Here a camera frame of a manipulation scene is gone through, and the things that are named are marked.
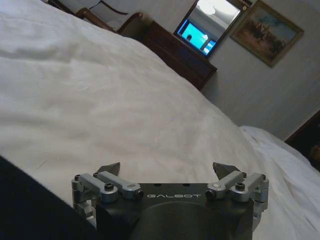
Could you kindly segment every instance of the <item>silver metal bracket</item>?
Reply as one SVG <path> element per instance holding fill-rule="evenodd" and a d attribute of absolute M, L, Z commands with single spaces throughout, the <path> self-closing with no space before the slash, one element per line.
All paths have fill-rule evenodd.
<path fill-rule="evenodd" d="M 205 195 L 209 199 L 223 199 L 228 190 L 236 183 L 244 180 L 244 174 L 240 171 L 233 171 L 229 175 L 220 179 L 217 182 L 212 182 L 207 185 L 208 190 Z"/>
<path fill-rule="evenodd" d="M 114 184 L 125 199 L 138 200 L 144 196 L 139 183 L 126 181 L 107 171 L 98 173 L 97 178 L 102 182 Z"/>
<path fill-rule="evenodd" d="M 237 202 L 247 202 L 252 199 L 254 231 L 261 221 L 261 215 L 268 208 L 269 180 L 263 174 L 253 173 L 246 178 L 246 174 L 233 171 L 217 182 L 209 183 L 205 192 L 209 200 L 226 197 L 230 190 L 231 198 Z"/>
<path fill-rule="evenodd" d="M 263 174 L 253 173 L 242 182 L 242 188 L 231 187 L 231 198 L 237 202 L 254 201 L 253 226 L 254 231 L 261 221 L 261 214 L 268 208 L 269 180 Z"/>
<path fill-rule="evenodd" d="M 91 176 L 88 173 L 76 175 L 71 181 L 73 208 L 83 218 L 86 218 L 95 227 L 96 200 L 103 203 L 112 203 L 119 197 L 130 200 L 138 200 L 144 196 L 144 192 L 138 183 L 129 182 L 122 178 L 103 171 Z"/>

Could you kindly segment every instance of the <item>gold frame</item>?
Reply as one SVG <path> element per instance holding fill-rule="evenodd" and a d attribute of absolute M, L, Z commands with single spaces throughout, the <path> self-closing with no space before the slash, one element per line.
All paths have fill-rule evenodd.
<path fill-rule="evenodd" d="M 252 14 L 255 13 L 257 8 L 262 8 L 266 12 L 268 12 L 270 15 L 275 17 L 277 20 L 284 23 L 288 28 L 292 29 L 294 32 L 296 32 L 296 35 L 287 43 L 287 45 L 274 57 L 274 59 L 270 60 L 263 54 L 257 51 L 252 45 L 250 45 L 247 41 L 244 41 L 241 39 L 238 34 L 243 29 L 243 27 L 246 26 L 248 19 L 251 17 Z M 231 38 L 235 40 L 237 43 L 239 43 L 241 46 L 246 48 L 248 51 L 250 51 L 252 54 L 256 55 L 260 60 L 265 62 L 270 67 L 273 67 L 291 48 L 292 46 L 297 42 L 298 39 L 302 37 L 304 34 L 304 30 L 295 25 L 292 21 L 272 9 L 270 6 L 265 4 L 263 1 L 258 0 L 256 4 L 251 8 L 250 12 L 245 16 L 243 21 L 239 24 L 239 26 L 233 31 Z"/>

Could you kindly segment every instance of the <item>mirror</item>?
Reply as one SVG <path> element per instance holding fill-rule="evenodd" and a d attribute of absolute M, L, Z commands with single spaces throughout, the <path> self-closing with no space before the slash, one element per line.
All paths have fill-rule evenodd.
<path fill-rule="evenodd" d="M 251 4 L 248 0 L 197 0 L 174 34 L 208 57 Z"/>

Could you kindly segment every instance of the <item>blue screen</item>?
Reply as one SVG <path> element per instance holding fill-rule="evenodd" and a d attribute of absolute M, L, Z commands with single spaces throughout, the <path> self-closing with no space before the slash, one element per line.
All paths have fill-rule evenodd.
<path fill-rule="evenodd" d="M 200 49 L 208 39 L 208 36 L 204 34 L 202 31 L 200 31 L 198 28 L 196 28 L 191 22 L 185 28 L 182 37 L 184 39 L 187 39 L 188 35 L 192 36 L 190 43 L 194 45 L 197 49 Z"/>
<path fill-rule="evenodd" d="M 181 34 L 182 28 L 186 26 L 185 30 Z M 205 44 L 205 42 L 208 40 L 208 35 L 204 34 L 202 31 L 200 31 L 195 25 L 193 25 L 188 20 L 185 20 L 182 24 L 181 28 L 179 29 L 178 33 L 187 40 L 187 36 L 191 35 L 192 38 L 189 41 L 193 46 L 195 46 L 197 49 L 201 49 L 201 47 Z M 210 40 L 208 44 L 204 47 L 204 49 L 201 51 L 204 55 L 208 55 L 212 48 L 215 46 L 216 42 L 213 40 Z"/>

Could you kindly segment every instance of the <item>picture frame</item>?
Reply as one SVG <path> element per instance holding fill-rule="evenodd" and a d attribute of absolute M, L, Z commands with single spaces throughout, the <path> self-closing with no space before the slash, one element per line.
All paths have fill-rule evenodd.
<path fill-rule="evenodd" d="M 231 38 L 273 67 L 303 34 L 303 29 L 258 0 Z"/>

